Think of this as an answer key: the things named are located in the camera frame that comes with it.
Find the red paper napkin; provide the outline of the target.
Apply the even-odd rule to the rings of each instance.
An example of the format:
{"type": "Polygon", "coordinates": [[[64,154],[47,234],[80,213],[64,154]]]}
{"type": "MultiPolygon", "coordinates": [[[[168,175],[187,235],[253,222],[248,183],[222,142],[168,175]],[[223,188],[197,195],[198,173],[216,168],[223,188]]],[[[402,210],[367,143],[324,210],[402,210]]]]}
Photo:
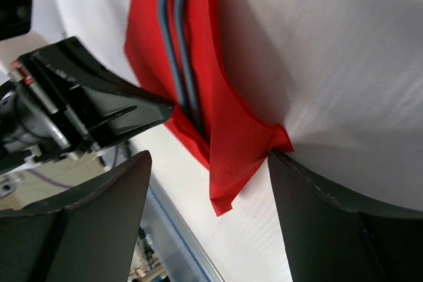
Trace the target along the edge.
{"type": "MultiPolygon", "coordinates": [[[[167,127],[209,170],[210,201],[215,214],[222,215],[272,149],[286,153],[293,147],[286,130],[261,120],[231,84],[223,64],[217,0],[186,0],[184,27],[206,133],[200,135],[180,108],[167,127]]],[[[131,0],[124,51],[144,89],[176,99],[157,0],[131,0]]]]}

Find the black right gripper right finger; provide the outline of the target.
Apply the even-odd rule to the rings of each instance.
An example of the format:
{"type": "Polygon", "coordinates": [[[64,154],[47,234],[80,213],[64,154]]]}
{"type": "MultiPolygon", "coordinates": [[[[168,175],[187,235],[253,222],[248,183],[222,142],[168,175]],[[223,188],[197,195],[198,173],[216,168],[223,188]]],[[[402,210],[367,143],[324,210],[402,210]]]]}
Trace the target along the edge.
{"type": "Polygon", "coordinates": [[[273,151],[268,169],[294,281],[421,281],[422,213],[372,199],[273,151]]]}

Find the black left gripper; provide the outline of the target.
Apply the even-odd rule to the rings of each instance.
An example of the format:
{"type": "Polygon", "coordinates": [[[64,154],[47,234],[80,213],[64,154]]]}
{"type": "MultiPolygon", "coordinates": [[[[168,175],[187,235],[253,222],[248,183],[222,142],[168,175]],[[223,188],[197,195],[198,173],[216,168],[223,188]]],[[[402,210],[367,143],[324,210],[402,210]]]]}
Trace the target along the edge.
{"type": "Polygon", "coordinates": [[[64,157],[78,159],[169,120],[174,104],[133,85],[107,69],[75,36],[18,57],[1,53],[1,68],[9,80],[1,85],[1,173],[28,170],[64,157]],[[44,78],[43,69],[60,77],[44,78]],[[135,98],[146,105],[87,110],[84,124],[89,136],[69,115],[70,104],[53,97],[65,82],[100,92],[135,98]]]}

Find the blue plastic spoon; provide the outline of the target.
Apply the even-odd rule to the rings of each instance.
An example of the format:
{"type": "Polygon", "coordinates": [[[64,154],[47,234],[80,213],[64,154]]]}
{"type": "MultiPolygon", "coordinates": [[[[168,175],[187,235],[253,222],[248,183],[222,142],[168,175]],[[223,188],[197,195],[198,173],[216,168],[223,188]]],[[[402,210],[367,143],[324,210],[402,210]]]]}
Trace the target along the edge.
{"type": "Polygon", "coordinates": [[[192,70],[190,54],[188,52],[186,37],[184,35],[184,0],[174,0],[174,24],[176,28],[178,46],[180,49],[181,62],[186,89],[188,93],[189,105],[191,107],[192,119],[198,133],[203,138],[205,138],[206,131],[202,117],[200,99],[198,96],[196,78],[192,70]]]}

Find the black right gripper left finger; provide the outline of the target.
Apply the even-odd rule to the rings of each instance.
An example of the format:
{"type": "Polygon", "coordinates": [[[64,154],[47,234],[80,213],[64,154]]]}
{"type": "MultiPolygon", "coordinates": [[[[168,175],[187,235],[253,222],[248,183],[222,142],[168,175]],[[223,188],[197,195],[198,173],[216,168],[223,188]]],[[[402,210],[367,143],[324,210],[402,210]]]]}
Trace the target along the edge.
{"type": "Polygon", "coordinates": [[[143,151],[20,210],[1,211],[2,281],[127,281],[151,176],[143,151]]]}

